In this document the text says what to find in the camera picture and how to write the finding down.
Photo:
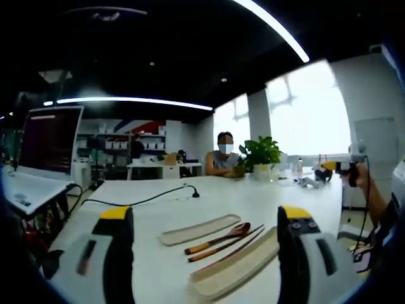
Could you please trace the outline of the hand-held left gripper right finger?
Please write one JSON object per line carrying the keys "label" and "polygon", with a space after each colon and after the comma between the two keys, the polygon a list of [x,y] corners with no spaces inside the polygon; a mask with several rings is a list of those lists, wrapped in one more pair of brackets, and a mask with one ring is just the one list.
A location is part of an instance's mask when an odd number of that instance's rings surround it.
{"label": "hand-held left gripper right finger", "polygon": [[278,207],[277,240],[279,303],[343,303],[361,285],[349,252],[305,209]]}

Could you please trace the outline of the person's right hand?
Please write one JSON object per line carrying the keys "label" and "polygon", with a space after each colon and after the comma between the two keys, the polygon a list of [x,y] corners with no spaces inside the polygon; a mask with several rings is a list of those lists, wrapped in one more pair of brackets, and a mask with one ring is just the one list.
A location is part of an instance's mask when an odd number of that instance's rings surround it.
{"label": "person's right hand", "polygon": [[363,191],[367,191],[370,186],[370,172],[364,163],[357,163],[356,168],[358,177],[356,178],[356,185]]}

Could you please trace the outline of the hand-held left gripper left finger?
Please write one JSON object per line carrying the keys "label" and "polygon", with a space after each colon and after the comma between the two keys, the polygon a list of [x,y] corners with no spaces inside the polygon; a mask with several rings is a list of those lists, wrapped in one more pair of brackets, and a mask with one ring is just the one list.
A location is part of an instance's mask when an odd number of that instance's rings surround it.
{"label": "hand-held left gripper left finger", "polygon": [[91,232],[50,252],[50,283],[68,303],[134,303],[133,243],[132,208],[110,208]]}

